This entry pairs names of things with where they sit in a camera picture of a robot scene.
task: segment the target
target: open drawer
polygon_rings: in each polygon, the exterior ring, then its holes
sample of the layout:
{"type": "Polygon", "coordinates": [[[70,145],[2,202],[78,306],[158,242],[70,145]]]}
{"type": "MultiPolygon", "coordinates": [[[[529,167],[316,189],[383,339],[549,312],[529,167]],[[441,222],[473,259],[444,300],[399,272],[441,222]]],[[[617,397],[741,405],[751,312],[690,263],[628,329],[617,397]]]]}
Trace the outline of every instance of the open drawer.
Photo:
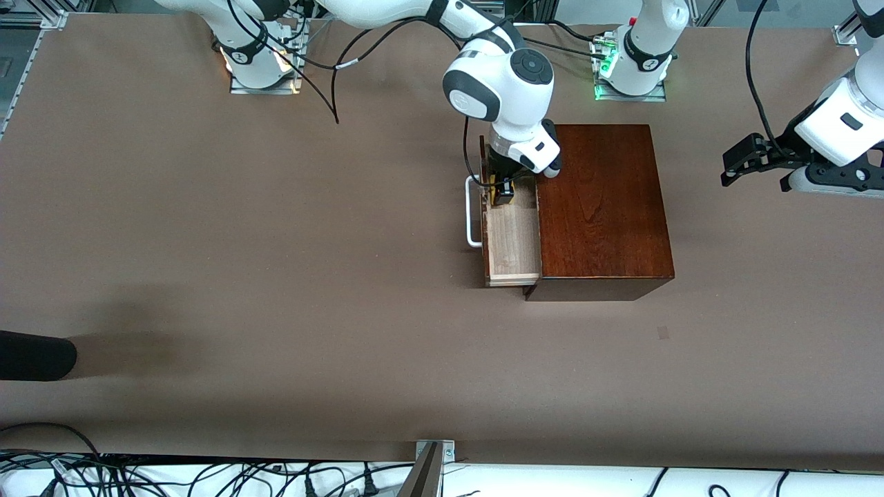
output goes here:
{"type": "MultiPolygon", "coordinates": [[[[487,147],[481,141],[483,182],[487,147]]],[[[534,175],[515,181],[515,197],[508,205],[492,207],[487,188],[478,187],[467,178],[466,195],[470,185],[481,195],[482,253],[485,262],[485,284],[488,287],[530,287],[540,279],[540,229],[537,218],[537,185],[534,175]]],[[[467,208],[469,231],[469,206],[467,208]]]]}

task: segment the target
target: brown table surface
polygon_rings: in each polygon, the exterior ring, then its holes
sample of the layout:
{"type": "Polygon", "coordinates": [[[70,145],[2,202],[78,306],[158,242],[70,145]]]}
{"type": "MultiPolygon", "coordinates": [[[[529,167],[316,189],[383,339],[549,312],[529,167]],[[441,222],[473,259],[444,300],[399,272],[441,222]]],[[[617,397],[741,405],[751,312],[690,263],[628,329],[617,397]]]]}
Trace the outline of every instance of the brown table surface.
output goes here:
{"type": "MultiPolygon", "coordinates": [[[[3,383],[0,420],[107,452],[402,459],[447,437],[474,462],[884,468],[884,203],[785,195],[778,172],[720,186],[761,129],[745,35],[685,31],[665,104],[594,102],[585,59],[547,51],[552,119],[651,125],[676,278],[532,303],[483,288],[463,239],[441,34],[341,72],[335,126],[310,91],[228,95],[198,18],[71,16],[0,142],[0,324],[104,356],[3,383]]],[[[755,47],[776,130],[854,60],[825,29],[755,47]]]]}

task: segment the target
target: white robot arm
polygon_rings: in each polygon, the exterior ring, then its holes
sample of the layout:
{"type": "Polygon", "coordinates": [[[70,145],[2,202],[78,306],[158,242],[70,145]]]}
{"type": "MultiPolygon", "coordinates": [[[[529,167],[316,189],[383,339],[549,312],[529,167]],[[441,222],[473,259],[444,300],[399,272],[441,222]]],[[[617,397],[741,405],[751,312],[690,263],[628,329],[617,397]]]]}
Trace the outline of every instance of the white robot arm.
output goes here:
{"type": "MultiPolygon", "coordinates": [[[[555,159],[559,145],[541,125],[553,95],[553,67],[542,53],[525,46],[510,22],[482,12],[469,0],[317,1],[354,27],[371,29],[421,17],[466,42],[443,78],[449,103],[461,114],[492,123],[494,152],[534,173],[552,177],[558,172],[555,159]]],[[[221,42],[231,71],[243,84],[265,88],[286,72],[268,48],[273,44],[272,37],[268,41],[268,23],[253,23],[245,14],[264,21],[277,19],[291,6],[291,0],[158,2],[201,15],[221,42]],[[236,22],[238,19],[247,22],[236,22]]]]}
{"type": "Polygon", "coordinates": [[[786,131],[769,142],[751,134],[723,156],[721,184],[750,172],[795,169],[782,191],[884,198],[884,169],[869,164],[870,149],[884,149],[884,0],[853,0],[865,31],[874,39],[847,73],[786,131]]]}
{"type": "Polygon", "coordinates": [[[672,49],[689,20],[684,0],[643,0],[635,24],[613,32],[617,53],[599,76],[624,95],[650,93],[666,78],[672,49]]]}

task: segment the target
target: wooden box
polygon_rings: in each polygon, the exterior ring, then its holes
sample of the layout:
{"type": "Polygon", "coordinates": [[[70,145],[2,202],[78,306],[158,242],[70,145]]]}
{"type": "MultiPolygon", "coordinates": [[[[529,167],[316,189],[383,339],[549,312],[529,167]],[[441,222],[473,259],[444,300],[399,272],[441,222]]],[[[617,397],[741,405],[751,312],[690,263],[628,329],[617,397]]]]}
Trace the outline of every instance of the wooden box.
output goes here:
{"type": "Polygon", "coordinates": [[[651,130],[557,125],[562,171],[482,200],[485,280],[530,301],[633,301],[674,278],[651,130]]]}

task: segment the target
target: drawer handle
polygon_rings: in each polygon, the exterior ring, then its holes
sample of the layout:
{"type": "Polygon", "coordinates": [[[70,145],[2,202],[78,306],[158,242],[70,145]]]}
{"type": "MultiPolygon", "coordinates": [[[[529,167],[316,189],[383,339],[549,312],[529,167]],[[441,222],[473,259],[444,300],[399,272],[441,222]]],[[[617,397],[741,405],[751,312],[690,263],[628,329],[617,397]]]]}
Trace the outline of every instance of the drawer handle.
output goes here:
{"type": "Polygon", "coordinates": [[[470,216],[470,212],[472,211],[472,209],[470,209],[469,206],[469,184],[472,182],[472,176],[467,176],[467,180],[463,182],[463,193],[466,199],[464,203],[466,203],[467,205],[467,243],[473,249],[481,249],[482,241],[473,240],[473,218],[470,216]]]}

